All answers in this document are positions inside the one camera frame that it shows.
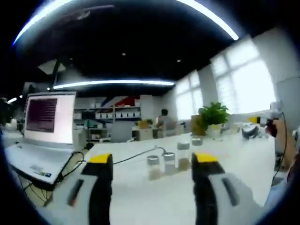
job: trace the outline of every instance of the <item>cable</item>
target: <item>cable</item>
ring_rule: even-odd
[[[44,192],[43,192],[43,190],[42,189],[40,189],[41,190],[41,192],[42,192],[42,195],[43,195],[43,197],[45,198],[45,200],[47,201],[47,198],[46,198],[46,196],[45,196],[45,194],[44,194]]]
[[[279,163],[279,166],[278,166],[278,169],[272,179],[272,181],[274,180],[274,178],[276,177],[277,173],[279,172],[280,170],[280,167],[281,167],[281,164],[283,162],[283,159],[285,158],[285,151],[286,151],[286,146],[287,146],[287,128],[286,128],[286,121],[285,121],[285,114],[282,112],[282,115],[283,115],[283,119],[284,119],[284,122],[285,122],[285,149],[283,151],[283,155],[282,155],[282,158],[280,160],[280,163]]]
[[[128,161],[128,160],[131,160],[131,159],[133,159],[133,158],[135,158],[135,157],[138,157],[138,156],[140,156],[140,155],[142,155],[142,154],[145,154],[145,153],[147,153],[147,152],[150,152],[150,151],[153,151],[153,150],[156,150],[156,149],[162,149],[162,150],[164,151],[164,153],[166,153],[166,150],[165,150],[164,148],[155,146],[153,149],[150,149],[150,150],[147,150],[147,151],[143,151],[143,152],[141,152],[141,153],[139,153],[139,154],[137,154],[137,155],[134,155],[134,156],[132,156],[132,157],[129,157],[129,158],[127,158],[127,159],[121,160],[121,161],[116,162],[116,163],[113,163],[113,164],[116,165],[116,164],[119,164],[119,163],[126,162],[126,161]]]
[[[86,162],[86,160],[84,160],[84,154],[83,154],[82,152],[80,152],[80,151],[73,152],[73,154],[72,154],[71,157],[73,157],[73,155],[75,155],[75,154],[81,154],[81,155],[82,155],[82,160],[77,161],[76,164],[78,164],[78,163],[80,163],[80,164],[78,164],[73,170],[71,170],[70,172],[68,172],[67,174],[65,174],[65,175],[63,176],[63,178],[67,177],[70,173],[72,173],[73,171],[75,171],[78,167],[80,167],[80,165],[81,165],[83,162]]]
[[[137,157],[137,156],[140,156],[140,155],[142,155],[142,154],[145,154],[145,153],[147,153],[147,152],[150,152],[150,151],[153,151],[153,150],[156,150],[156,149],[162,149],[162,150],[164,151],[164,153],[167,152],[163,147],[155,146],[153,149],[150,149],[150,150],[147,150],[147,151],[143,151],[143,152],[141,152],[141,153],[139,153],[139,154],[137,154],[137,155],[134,155],[134,156],[129,157],[129,158],[127,158],[127,159],[124,159],[124,160],[122,160],[122,161],[113,163],[113,165],[116,165],[116,164],[119,164],[119,163],[126,162],[126,161],[128,161],[128,160],[131,160],[131,159]],[[77,152],[74,152],[73,154],[76,154],[76,153],[82,154],[82,160],[77,161],[76,164],[78,164],[78,163],[79,163],[79,164],[78,164],[73,170],[71,170],[70,172],[68,172],[67,174],[65,174],[65,175],[63,176],[63,178],[67,177],[69,174],[71,174],[72,172],[74,172],[78,167],[80,167],[80,165],[81,165],[83,162],[87,162],[87,160],[84,160],[84,154],[83,154],[82,152],[77,151]]]
[[[30,189],[40,200],[42,200],[43,203],[45,203],[45,201],[32,189],[31,186],[30,186]]]
[[[27,187],[29,187],[31,184],[29,184],[26,188],[23,188],[23,184],[22,184],[22,182],[21,182],[21,178],[20,178],[20,175],[18,175],[18,178],[19,178],[19,181],[20,181],[20,184],[21,184],[21,187],[22,187],[22,190],[23,190],[23,192],[25,193],[25,196],[27,197],[27,199],[32,203],[32,201],[30,200],[30,198],[28,197],[28,195],[27,195],[27,193],[26,193],[26,191],[25,191],[25,189],[27,188]]]
[[[30,185],[32,185],[32,183],[30,183],[29,185],[27,185],[26,187],[24,187],[23,191],[25,191],[27,188],[29,188]]]

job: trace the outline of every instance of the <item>silver lid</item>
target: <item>silver lid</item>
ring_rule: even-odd
[[[192,145],[199,146],[203,144],[203,140],[201,138],[193,138],[192,139]]]
[[[173,152],[165,152],[163,157],[165,161],[175,161],[175,154]]]
[[[158,165],[159,157],[158,156],[148,156],[147,163],[148,163],[148,165]]]
[[[177,149],[178,150],[189,150],[189,142],[178,142]]]

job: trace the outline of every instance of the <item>white cabinet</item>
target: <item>white cabinet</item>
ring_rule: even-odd
[[[153,139],[152,129],[140,129],[140,141]]]

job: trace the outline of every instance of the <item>led light strip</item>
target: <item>led light strip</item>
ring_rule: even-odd
[[[220,28],[222,28],[233,40],[238,40],[239,36],[231,29],[230,26],[228,26],[227,23],[225,23],[220,17],[218,17],[216,14],[211,12],[208,8],[205,6],[201,5],[199,2],[196,2],[195,0],[177,0],[183,4],[186,4],[198,12],[202,13],[206,17],[210,18],[214,23],[219,25]]]
[[[18,36],[15,38],[14,44],[16,41],[36,22],[40,21],[47,15],[49,15],[54,10],[58,9],[59,7],[71,2],[72,0],[55,0],[54,2],[49,3],[46,7],[44,7],[37,15],[35,15],[19,32]],[[198,12],[202,13],[203,15],[210,18],[213,22],[219,25],[233,40],[238,40],[239,36],[231,29],[230,26],[227,25],[220,17],[216,14],[211,12],[208,8],[203,6],[202,4],[196,2],[195,0],[177,0],[183,4],[186,4]]]
[[[66,83],[61,85],[56,85],[53,89],[61,89],[61,88],[69,88],[69,87],[77,87],[77,86],[86,86],[86,85],[94,85],[94,84],[148,84],[148,85],[161,85],[161,86],[173,86],[174,82],[167,81],[140,81],[140,80],[110,80],[110,81],[85,81],[85,82],[76,82],[76,83]]]

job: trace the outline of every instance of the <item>laptop screen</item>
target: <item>laptop screen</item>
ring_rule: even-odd
[[[24,137],[35,141],[72,144],[74,102],[74,92],[29,95]]]
[[[57,98],[32,99],[26,120],[26,129],[54,133]]]

